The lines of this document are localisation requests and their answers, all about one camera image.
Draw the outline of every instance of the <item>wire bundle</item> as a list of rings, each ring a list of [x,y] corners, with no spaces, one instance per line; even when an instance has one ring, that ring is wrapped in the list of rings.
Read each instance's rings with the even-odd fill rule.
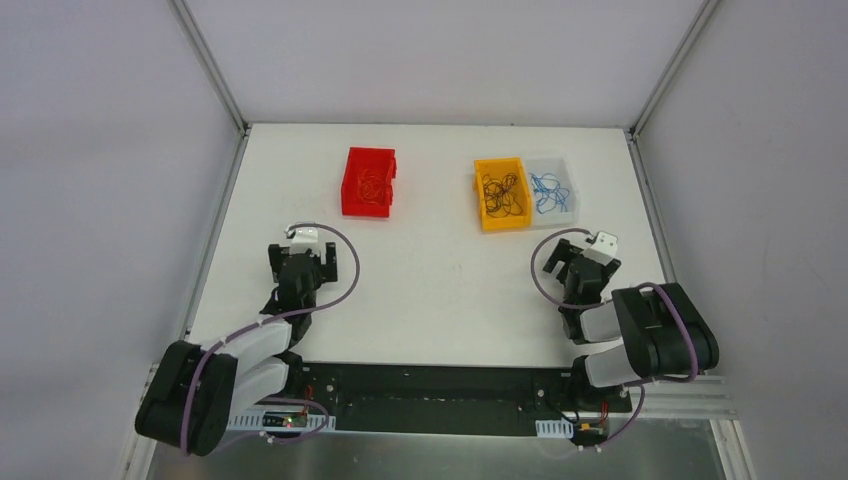
[[[500,180],[490,175],[483,175],[483,197],[486,203],[486,214],[494,218],[510,215],[523,215],[524,208],[518,202],[518,197],[512,191],[518,183],[518,175],[508,173]]]
[[[362,203],[369,205],[382,205],[383,196],[386,193],[385,175],[371,168],[359,172],[356,179],[356,195]]]
[[[539,177],[531,173],[530,181],[533,183],[533,195],[536,198],[536,212],[545,214],[557,207],[560,212],[568,211],[565,201],[571,191],[562,186],[556,175],[546,173]]]

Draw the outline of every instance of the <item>yellow bin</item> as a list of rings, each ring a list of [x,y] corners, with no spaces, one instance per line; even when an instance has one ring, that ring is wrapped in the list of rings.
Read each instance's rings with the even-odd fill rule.
[[[475,160],[474,177],[483,230],[530,226],[532,200],[520,158]]]

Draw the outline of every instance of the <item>white table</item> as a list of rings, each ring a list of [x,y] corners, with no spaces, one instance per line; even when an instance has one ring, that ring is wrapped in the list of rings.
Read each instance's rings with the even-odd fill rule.
[[[389,219],[341,215],[351,146],[396,149]],[[220,337],[255,317],[274,286],[268,244],[283,241],[288,224],[308,220],[348,235],[362,277],[349,299],[313,315],[294,349],[307,361],[553,367],[605,349],[574,346],[556,307],[533,287],[530,253],[552,229],[480,228],[473,160],[551,151],[565,154],[582,196],[579,226],[619,237],[622,266],[607,291],[662,281],[621,130],[260,124],[250,134],[190,340]],[[352,257],[337,243],[339,282],[319,290],[319,304],[353,276]],[[545,277],[560,296],[562,287]]]

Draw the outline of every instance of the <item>red plastic box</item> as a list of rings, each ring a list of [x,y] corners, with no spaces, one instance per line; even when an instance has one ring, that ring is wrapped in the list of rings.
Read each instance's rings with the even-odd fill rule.
[[[342,215],[388,218],[396,172],[394,149],[351,147],[342,180]]]

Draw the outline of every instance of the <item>gray wall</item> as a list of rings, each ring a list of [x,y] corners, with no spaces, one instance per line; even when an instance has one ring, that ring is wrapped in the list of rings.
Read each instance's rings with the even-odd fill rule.
[[[629,126],[702,0],[189,0],[254,122]]]
[[[724,3],[642,153],[760,478],[844,478],[848,3]]]
[[[111,478],[236,145],[166,1],[0,3],[0,477]]]

